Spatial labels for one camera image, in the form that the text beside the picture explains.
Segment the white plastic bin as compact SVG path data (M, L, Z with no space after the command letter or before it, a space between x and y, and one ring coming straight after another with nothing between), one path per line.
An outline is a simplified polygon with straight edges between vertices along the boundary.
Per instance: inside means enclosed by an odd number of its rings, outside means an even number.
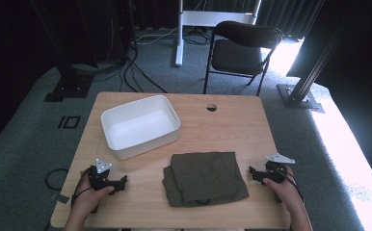
M127 160L178 139L180 119L164 95L132 101L101 114L109 148Z

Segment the person's right hand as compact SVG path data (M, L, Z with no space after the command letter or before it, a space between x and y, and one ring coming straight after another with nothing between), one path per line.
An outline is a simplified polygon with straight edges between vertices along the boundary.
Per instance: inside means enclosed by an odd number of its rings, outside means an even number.
M303 206L303 202L295 187L292 169L290 167L286 167L285 169L287 174L283 182L276 183L269 178L264 178L263 183L278 195L279 199L285 205L287 211L293 215L294 213L300 211Z

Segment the black folding chair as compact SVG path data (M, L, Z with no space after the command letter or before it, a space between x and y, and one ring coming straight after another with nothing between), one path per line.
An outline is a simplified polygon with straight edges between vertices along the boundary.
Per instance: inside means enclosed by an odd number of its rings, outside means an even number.
M261 75L256 95L268 71L271 56L283 39L279 28L222 21L211 32L203 92L211 73L249 78Z

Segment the black metal post with plate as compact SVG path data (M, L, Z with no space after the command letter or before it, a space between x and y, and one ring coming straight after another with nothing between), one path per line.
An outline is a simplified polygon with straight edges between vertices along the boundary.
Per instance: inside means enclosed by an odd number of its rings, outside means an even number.
M287 73L299 81L295 85L278 84L287 108L322 111L310 89L340 43L357 4L358 0L324 0Z

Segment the person's left hand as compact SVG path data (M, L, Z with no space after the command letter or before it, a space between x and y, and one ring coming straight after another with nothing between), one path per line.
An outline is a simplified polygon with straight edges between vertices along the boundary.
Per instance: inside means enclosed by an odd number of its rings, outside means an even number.
M90 184L89 176L85 175L76 193L72 211L88 215L98 205L100 200L114 191L114 187L106 187L96 191Z

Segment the dark equipment rack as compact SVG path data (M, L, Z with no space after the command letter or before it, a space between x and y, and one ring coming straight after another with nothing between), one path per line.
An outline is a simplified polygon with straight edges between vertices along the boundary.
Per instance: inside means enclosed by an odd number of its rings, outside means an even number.
M132 0L79 0L79 5L94 58L123 63L134 35Z

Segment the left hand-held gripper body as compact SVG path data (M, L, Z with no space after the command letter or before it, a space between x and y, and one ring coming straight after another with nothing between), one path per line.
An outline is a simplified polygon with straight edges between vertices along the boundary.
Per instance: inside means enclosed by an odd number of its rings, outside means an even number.
M90 184L96 191L106 187L118 188L116 181L110 181L108 179L111 167L111 163L103 162L100 159L96 159L95 165L89 167Z

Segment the black stand with square base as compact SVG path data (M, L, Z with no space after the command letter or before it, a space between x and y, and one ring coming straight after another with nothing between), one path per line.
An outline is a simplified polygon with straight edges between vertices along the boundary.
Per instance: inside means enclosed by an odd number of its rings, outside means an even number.
M27 0L27 3L40 41L60 73L60 80L45 96L44 101L62 102L65 98L86 98L93 82L93 75L78 73L73 68L41 0Z

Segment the white metal stand frame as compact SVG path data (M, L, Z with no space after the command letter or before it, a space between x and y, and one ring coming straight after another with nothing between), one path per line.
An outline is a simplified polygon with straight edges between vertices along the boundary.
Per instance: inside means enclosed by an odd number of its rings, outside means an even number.
M255 0L254 7L251 13L208 12L198 10L185 11L183 9L183 2L184 0L178 0L178 35L174 60L176 66L183 65L184 26L215 27L218 23L226 20L233 20L254 25L258 17L258 12L262 0Z

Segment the olive green pants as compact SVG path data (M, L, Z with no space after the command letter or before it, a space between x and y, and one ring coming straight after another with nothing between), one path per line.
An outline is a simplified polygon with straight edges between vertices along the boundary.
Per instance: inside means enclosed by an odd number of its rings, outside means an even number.
M162 182L171 207L219 205L249 196L234 152L173 154Z

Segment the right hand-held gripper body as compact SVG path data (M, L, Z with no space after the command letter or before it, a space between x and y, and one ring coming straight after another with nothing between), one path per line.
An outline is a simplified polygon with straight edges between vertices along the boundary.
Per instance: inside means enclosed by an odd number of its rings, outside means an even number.
M276 183L282 183L287 175L286 167L296 163L294 159L288 158L279 153L272 156L267 156L266 160L266 171L261 177L261 183L263 183L264 178L271 179Z

